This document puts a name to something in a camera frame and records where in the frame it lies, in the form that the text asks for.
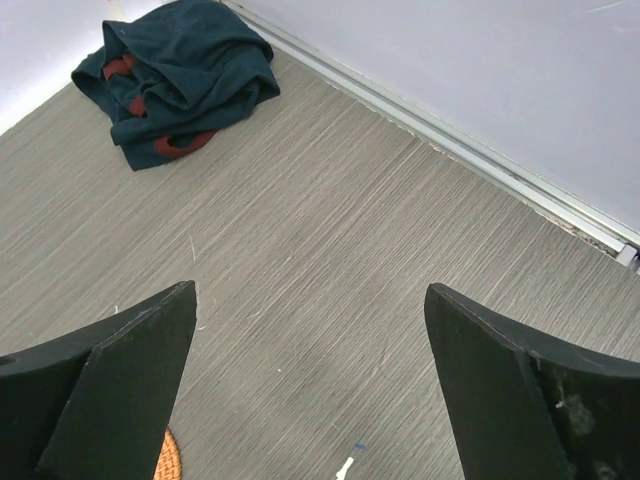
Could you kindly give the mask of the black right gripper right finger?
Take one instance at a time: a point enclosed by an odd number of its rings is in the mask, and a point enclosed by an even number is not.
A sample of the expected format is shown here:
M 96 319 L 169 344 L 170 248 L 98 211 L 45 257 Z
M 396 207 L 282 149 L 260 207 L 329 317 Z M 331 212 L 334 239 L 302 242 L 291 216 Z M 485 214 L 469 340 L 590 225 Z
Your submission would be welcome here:
M 467 479 L 639 477 L 639 365 L 434 283 L 424 316 Z

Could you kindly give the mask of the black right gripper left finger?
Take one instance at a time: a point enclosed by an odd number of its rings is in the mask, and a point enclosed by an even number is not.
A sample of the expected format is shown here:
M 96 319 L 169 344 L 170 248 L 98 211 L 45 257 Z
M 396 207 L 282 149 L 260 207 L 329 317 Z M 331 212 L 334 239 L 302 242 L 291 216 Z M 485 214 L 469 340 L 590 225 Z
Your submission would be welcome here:
M 3 356 L 2 478 L 153 478 L 195 327 L 182 281 Z

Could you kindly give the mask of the woven rattan coaster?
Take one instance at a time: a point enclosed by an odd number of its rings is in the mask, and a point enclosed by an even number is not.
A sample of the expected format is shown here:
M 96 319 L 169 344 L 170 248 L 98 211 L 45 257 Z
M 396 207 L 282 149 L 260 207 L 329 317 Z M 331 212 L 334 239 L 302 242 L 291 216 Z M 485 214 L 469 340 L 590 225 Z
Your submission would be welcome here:
M 182 460 L 179 446 L 172 432 L 165 432 L 162 448 L 156 465 L 154 480 L 181 480 Z

